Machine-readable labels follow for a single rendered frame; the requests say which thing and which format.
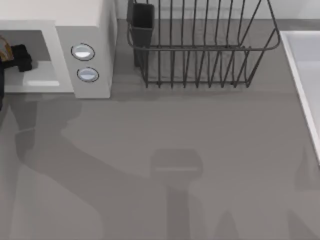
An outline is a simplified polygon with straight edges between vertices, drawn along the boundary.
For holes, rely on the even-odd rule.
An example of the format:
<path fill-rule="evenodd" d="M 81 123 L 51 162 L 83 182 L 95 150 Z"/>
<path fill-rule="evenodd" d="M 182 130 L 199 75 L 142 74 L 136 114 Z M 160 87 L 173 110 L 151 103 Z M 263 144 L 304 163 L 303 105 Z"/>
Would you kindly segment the brown bread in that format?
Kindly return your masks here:
<path fill-rule="evenodd" d="M 2 62 L 11 61 L 14 59 L 10 44 L 1 35 L 0 35 L 0 59 Z"/>

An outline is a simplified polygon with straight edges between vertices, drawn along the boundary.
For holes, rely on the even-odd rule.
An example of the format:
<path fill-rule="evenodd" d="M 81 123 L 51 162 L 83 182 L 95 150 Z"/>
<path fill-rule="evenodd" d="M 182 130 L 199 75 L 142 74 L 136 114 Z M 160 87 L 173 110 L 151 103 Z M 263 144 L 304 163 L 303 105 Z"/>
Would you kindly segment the white sink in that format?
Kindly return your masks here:
<path fill-rule="evenodd" d="M 320 30 L 282 30 L 280 36 L 320 167 Z"/>

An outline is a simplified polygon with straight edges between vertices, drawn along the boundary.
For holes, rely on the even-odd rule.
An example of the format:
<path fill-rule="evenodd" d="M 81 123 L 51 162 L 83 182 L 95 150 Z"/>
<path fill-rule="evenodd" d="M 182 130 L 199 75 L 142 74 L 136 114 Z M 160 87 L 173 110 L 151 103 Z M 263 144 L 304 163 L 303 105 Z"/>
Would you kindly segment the pale microwave oven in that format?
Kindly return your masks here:
<path fill-rule="evenodd" d="M 111 95 L 118 25 L 115 0 L 0 0 L 0 36 L 25 45 L 32 70 L 5 71 L 6 93 L 73 93 L 79 99 Z M 95 56 L 80 61 L 71 47 L 88 44 Z M 77 70 L 94 68 L 95 82 L 83 82 Z"/>

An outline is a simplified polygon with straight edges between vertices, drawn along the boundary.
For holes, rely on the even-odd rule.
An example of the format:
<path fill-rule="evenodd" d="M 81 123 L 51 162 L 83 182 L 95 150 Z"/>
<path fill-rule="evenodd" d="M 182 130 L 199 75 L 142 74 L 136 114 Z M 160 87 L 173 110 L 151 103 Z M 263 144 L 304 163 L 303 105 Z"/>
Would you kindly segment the dark grey cutlery holder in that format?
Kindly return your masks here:
<path fill-rule="evenodd" d="M 134 66 L 138 68 L 143 64 L 140 57 L 143 58 L 145 52 L 149 53 L 155 23 L 155 6 L 148 2 L 128 0 L 127 23 L 133 45 Z"/>

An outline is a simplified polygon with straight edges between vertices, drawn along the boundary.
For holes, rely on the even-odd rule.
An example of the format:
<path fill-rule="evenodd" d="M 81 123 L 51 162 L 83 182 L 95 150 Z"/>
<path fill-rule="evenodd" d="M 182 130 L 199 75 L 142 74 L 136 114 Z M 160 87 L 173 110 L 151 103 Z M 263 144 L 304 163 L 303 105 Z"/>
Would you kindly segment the large round silver microwave knob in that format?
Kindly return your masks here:
<path fill-rule="evenodd" d="M 80 43 L 71 47 L 72 56 L 79 61 L 90 61 L 95 57 L 95 50 L 86 43 Z"/>

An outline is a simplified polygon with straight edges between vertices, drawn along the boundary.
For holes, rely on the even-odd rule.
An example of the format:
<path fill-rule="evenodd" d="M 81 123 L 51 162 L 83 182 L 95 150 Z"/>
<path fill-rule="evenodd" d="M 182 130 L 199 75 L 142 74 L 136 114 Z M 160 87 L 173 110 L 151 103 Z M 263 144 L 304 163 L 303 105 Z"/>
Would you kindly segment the small round silver microwave knob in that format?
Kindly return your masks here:
<path fill-rule="evenodd" d="M 99 72 L 92 67 L 85 67 L 77 70 L 77 77 L 85 83 L 93 83 L 100 77 Z"/>

